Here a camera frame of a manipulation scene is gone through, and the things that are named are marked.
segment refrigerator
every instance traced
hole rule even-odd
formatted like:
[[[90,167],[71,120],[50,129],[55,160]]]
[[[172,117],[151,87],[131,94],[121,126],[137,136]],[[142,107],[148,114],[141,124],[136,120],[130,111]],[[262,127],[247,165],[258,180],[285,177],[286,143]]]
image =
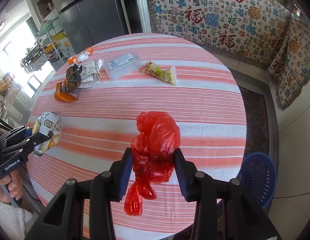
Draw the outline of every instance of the refrigerator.
[[[99,42],[129,34],[124,0],[52,1],[76,54]]]

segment tablecloth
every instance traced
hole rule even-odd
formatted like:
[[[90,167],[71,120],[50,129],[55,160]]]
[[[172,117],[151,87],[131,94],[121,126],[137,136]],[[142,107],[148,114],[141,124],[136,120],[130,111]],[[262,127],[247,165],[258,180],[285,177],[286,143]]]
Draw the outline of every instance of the tablecloth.
[[[189,41],[162,34],[132,34],[94,46],[88,60],[105,62],[135,52],[142,63],[176,66],[178,86],[140,70],[111,82],[101,70],[100,83],[81,89],[79,100],[54,99],[57,82],[65,79],[66,63],[48,82],[30,116],[31,125],[45,111],[62,115],[63,132],[56,147],[42,157],[29,155],[27,168],[33,186],[46,205],[68,178],[93,179],[121,159],[138,134],[140,112],[166,111],[181,131],[181,149],[215,179],[229,181],[239,172],[246,141],[246,115],[231,72],[214,56]],[[135,177],[131,173],[128,187]],[[128,216],[125,197],[112,203],[117,239],[161,239],[194,220],[195,203],[181,195],[175,172],[169,182],[152,185],[156,200],[143,201],[141,216]],[[89,201],[84,209],[84,236],[89,237]]]

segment metal screw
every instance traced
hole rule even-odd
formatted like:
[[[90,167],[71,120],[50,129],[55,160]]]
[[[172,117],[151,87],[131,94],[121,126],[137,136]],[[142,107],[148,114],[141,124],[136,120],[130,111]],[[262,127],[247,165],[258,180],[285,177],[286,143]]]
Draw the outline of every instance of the metal screw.
[[[240,184],[240,180],[237,178],[231,179],[231,183],[234,185],[239,185]]]
[[[195,173],[195,176],[196,176],[197,178],[203,178],[203,177],[205,177],[205,173],[202,172],[202,171],[197,171],[197,172]]]
[[[68,180],[66,181],[66,184],[67,184],[68,186],[74,185],[75,183],[76,183],[76,180],[75,180],[75,179],[68,179]]]
[[[104,178],[109,178],[112,175],[112,173],[110,171],[104,171],[101,176]]]

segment orange plastic bag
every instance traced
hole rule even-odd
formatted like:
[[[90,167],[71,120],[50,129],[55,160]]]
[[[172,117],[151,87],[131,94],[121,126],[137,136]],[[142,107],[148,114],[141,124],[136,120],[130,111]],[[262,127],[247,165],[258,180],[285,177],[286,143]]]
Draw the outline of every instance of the orange plastic bag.
[[[130,216],[143,212],[142,197],[156,199],[150,183],[168,182],[174,169],[174,151],[181,144],[179,127],[166,112],[140,113],[139,135],[131,142],[136,181],[130,186],[124,210]]]

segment yellow snack package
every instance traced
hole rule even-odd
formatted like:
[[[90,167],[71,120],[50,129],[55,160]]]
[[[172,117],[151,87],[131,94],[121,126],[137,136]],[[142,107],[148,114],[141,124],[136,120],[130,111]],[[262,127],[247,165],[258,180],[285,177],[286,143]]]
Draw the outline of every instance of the yellow snack package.
[[[146,65],[142,68],[143,73],[151,74],[159,79],[169,82],[172,85],[176,85],[177,83],[177,76],[176,76],[176,68],[172,66],[170,69],[161,69],[159,66],[154,64],[151,61],[148,61]]]
[[[35,155],[42,156],[45,151],[49,150],[51,147],[55,146],[61,137],[61,131],[63,125],[61,123],[60,116],[53,112],[43,113],[35,122],[32,127],[32,134],[42,133],[48,135],[52,131],[53,136],[50,140],[45,141],[37,145],[33,151]]]

